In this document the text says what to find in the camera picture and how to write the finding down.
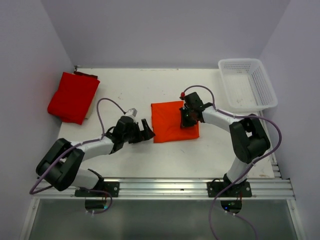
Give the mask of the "orange t shirt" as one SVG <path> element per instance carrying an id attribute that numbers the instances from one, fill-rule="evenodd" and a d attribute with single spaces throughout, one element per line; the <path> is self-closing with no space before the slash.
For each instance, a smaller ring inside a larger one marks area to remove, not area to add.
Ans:
<path id="1" fill-rule="evenodd" d="M 194 140 L 200 137 L 199 124 L 181 128 L 183 101 L 171 101 L 151 104 L 151 123 L 156 144 Z"/>

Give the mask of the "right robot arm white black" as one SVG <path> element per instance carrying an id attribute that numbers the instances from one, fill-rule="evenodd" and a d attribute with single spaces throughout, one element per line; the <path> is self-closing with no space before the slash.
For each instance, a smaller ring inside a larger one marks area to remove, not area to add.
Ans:
<path id="1" fill-rule="evenodd" d="M 216 110 L 210 102 L 203 103 L 196 92 L 181 93 L 184 104 L 180 111 L 180 127 L 190 128 L 198 123 L 210 124 L 230 133 L 235 159 L 222 180 L 214 179 L 207 185 L 210 198 L 251 197 L 247 169 L 253 161 L 270 149 L 271 143 L 256 115 L 236 118 L 229 112 Z"/>

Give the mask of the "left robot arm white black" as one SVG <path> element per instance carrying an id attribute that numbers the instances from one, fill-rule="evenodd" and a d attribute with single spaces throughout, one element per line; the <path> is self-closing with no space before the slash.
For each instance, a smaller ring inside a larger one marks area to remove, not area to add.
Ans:
<path id="1" fill-rule="evenodd" d="M 155 133 L 147 121 L 142 119 L 142 129 L 130 116 L 122 116 L 115 126 L 110 127 L 101 137 L 83 142 L 71 142 L 59 138 L 54 142 L 35 172 L 39 181 L 45 180 L 50 187 L 62 192 L 72 187 L 86 195 L 109 196 L 103 177 L 92 169 L 82 169 L 83 161 L 111 155 L 121 150 L 125 143 L 136 144 L 151 140 Z"/>

